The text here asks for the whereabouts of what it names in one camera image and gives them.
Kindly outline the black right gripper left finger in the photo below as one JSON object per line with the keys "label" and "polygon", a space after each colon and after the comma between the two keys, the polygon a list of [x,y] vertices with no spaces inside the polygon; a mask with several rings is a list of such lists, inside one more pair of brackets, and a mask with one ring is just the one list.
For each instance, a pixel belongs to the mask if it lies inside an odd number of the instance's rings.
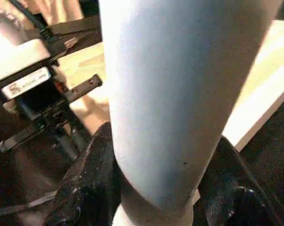
{"label": "black right gripper left finger", "polygon": [[121,172],[110,122],[94,133],[67,170],[48,214],[47,226],[111,226],[121,203]]}

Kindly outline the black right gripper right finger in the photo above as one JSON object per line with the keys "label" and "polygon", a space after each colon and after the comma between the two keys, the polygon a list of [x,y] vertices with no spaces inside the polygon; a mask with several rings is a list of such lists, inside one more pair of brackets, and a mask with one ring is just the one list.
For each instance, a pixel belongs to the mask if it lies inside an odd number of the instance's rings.
{"label": "black right gripper right finger", "polygon": [[281,217],[239,152],[219,140],[199,184],[197,226],[279,226]]}

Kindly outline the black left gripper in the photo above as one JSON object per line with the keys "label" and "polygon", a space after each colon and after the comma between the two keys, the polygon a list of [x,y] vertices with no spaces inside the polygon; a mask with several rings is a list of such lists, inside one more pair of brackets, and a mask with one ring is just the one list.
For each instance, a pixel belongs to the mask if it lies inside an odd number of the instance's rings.
{"label": "black left gripper", "polygon": [[57,142],[67,158],[71,161],[76,160],[88,143],[89,135],[80,119],[71,110],[70,104],[102,83],[97,74],[72,89],[50,80],[19,95],[16,98],[17,109],[31,121],[31,124],[1,141],[0,151],[8,152],[46,132]]}

